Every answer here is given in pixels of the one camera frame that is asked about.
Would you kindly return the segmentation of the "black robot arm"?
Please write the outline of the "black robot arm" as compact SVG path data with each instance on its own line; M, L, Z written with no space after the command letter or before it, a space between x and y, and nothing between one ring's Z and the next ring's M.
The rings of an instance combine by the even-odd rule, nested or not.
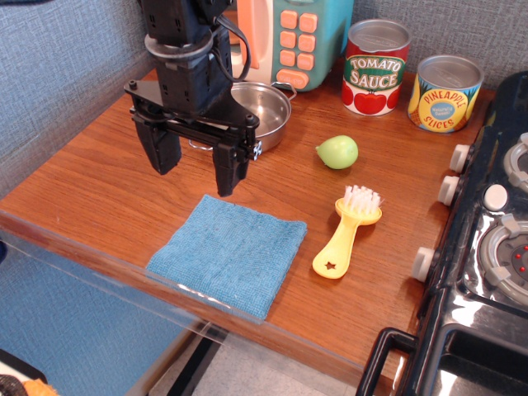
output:
M228 1L142 1L144 44L155 81L130 80L132 119L152 167L161 175L182 157L182 138L212 148L220 196L230 196L257 158L260 120L232 96Z

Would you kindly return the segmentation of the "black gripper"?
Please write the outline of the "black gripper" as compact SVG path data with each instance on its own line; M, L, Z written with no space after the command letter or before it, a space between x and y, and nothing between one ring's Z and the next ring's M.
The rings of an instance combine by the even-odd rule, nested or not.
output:
M258 120L231 97L231 54L208 53L191 61L159 59L156 81L130 80L133 120L144 152L160 175L182 157L180 138L213 149L218 194L231 196L246 178Z

